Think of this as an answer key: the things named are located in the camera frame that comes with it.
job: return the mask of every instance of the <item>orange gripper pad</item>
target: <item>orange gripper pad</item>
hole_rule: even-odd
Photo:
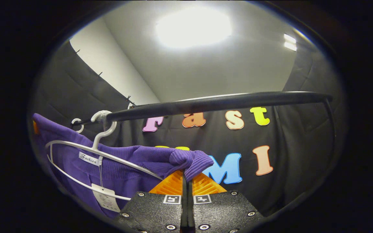
[[[182,195],[182,171],[175,171],[155,186],[149,193]]]
[[[32,121],[33,126],[34,126],[34,133],[35,134],[40,134],[40,131],[38,130],[37,123],[35,121]]]
[[[192,195],[194,196],[219,192],[226,192],[226,190],[203,173],[198,174],[192,179]]]

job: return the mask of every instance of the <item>blue letter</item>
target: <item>blue letter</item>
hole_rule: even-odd
[[[239,183],[243,180],[240,177],[240,167],[238,166],[238,161],[241,158],[241,154],[228,154],[224,159],[221,167],[219,166],[217,161],[215,161],[213,156],[210,155],[210,157],[213,159],[214,165],[210,166],[202,172],[206,176],[213,178],[213,180],[218,184],[221,183],[225,174],[227,174],[227,178],[224,180],[224,184]]]

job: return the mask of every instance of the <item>screw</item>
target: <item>screw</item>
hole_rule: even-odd
[[[201,229],[201,230],[206,230],[206,229],[208,229],[210,226],[208,226],[207,224],[203,224],[203,225],[201,225],[201,226],[199,226],[199,228]]]
[[[166,229],[168,229],[168,230],[175,230],[176,227],[174,225],[167,225]]]

